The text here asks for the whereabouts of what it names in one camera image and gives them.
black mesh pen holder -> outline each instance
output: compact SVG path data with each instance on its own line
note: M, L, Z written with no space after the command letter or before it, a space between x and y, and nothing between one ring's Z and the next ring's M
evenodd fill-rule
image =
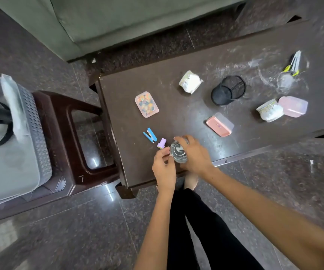
M227 76L212 90L211 99L217 106L226 106L241 98L246 92L246 83L240 76Z

person's left hand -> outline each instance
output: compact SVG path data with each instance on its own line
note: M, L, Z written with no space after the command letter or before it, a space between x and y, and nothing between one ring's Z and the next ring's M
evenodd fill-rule
M156 153L152 170L157 180L159 193L173 195L177 175L175 160L169 155L169 147L165 147Z

granite floor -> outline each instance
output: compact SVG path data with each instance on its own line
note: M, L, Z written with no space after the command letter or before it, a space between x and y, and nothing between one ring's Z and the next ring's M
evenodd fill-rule
M324 53L324 0L251 0L236 21L232 10L224 10L69 64L0 10L0 74L13 76L32 91L56 91L98 105L88 88L95 70L110 73L138 66L281 25L294 15L313 22ZM75 113L74 121L89 166L109 165L113 160L101 123L84 113ZM221 169L324 227L324 139L306 140ZM0 221L0 269L131 269L157 192L149 187L134 200L121 200L116 183ZM265 269L296 269L210 185L201 181L196 192ZM198 239L192 237L201 268L209 269Z

green sofa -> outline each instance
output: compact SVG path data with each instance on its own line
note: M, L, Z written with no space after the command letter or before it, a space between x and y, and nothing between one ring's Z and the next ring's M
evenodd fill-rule
M0 8L68 61L241 1L0 0Z

table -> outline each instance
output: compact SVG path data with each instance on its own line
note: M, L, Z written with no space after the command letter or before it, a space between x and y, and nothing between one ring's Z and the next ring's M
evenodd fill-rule
M302 51L300 74L290 87L282 87L280 73L297 50ZM178 85L188 70L204 80L192 95ZM225 107L214 105L211 90L234 74L247 83L245 95ZM324 134L324 58L308 21L101 76L97 90L110 148L119 167L117 190L122 198L132 198L138 189L155 184L151 166L157 143L143 135L149 127L158 142L166 138L167 145L174 136L196 137L208 149L215 166ZM141 115L134 102L144 91L151 93L160 109L149 118ZM263 121L256 108L283 95L307 100L307 113L299 118ZM219 137L205 124L217 112L235 125L230 136Z

